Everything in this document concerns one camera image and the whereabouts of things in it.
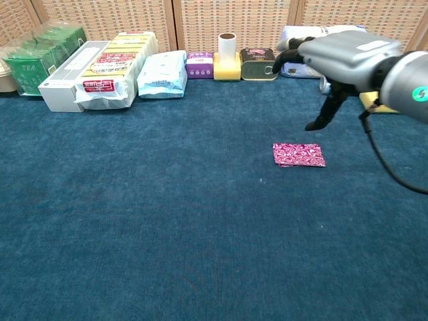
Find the pink patterned cloth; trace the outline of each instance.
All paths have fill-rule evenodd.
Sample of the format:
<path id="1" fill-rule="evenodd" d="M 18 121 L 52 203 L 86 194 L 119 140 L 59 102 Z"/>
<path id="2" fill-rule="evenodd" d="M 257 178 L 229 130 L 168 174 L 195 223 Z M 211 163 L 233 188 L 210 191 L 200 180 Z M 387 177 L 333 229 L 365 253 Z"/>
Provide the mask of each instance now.
<path id="1" fill-rule="evenodd" d="M 275 163 L 281 167 L 326 166 L 321 147 L 318 144 L 274 143 L 274 158 Z"/>

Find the tin can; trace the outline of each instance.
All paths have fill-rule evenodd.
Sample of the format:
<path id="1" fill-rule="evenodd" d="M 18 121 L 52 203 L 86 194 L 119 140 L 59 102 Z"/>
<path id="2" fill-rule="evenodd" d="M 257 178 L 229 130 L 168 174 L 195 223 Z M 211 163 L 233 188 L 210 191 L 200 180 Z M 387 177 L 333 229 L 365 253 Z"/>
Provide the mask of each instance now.
<path id="1" fill-rule="evenodd" d="M 275 55 L 272 49 L 242 49 L 241 77 L 244 80 L 274 80 L 278 74 L 272 73 Z"/>

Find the green packaging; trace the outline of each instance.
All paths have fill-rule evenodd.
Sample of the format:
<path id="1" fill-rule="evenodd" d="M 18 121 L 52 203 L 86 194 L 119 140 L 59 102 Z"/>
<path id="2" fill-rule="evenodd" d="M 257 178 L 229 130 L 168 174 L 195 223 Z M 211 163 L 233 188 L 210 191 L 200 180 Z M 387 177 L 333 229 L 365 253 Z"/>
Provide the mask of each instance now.
<path id="1" fill-rule="evenodd" d="M 84 42 L 81 26 L 48 21 L 8 43 L 1 52 L 22 96 L 41 96 L 38 86 Z"/>

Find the woven rattan panel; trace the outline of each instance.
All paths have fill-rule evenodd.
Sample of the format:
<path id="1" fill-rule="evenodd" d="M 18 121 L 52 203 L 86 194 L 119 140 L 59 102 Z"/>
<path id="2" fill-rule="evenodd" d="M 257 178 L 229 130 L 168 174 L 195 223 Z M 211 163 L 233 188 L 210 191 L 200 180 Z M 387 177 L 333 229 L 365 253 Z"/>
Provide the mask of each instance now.
<path id="1" fill-rule="evenodd" d="M 23 1 L 0 0 L 0 45 L 5 45 L 35 27 Z"/>
<path id="2" fill-rule="evenodd" d="M 164 1 L 42 0 L 50 19 L 77 21 L 88 40 L 111 40 L 118 32 L 153 31 L 159 51 L 169 51 Z"/>
<path id="3" fill-rule="evenodd" d="M 427 7 L 428 0 L 307 0 L 302 25 L 363 25 L 404 48 Z"/>
<path id="4" fill-rule="evenodd" d="M 223 32 L 236 34 L 238 50 L 275 47 L 287 23 L 290 0 L 181 0 L 180 4 L 184 49 L 216 51 L 217 36 Z"/>

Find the purple box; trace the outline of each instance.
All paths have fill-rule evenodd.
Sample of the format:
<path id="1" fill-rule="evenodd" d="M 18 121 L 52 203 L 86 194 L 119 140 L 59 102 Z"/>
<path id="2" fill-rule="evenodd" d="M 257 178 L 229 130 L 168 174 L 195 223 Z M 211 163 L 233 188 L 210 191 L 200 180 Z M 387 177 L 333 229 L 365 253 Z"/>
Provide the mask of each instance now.
<path id="1" fill-rule="evenodd" d="M 213 54 L 211 52 L 191 52 L 187 55 L 187 77 L 189 79 L 213 77 Z"/>

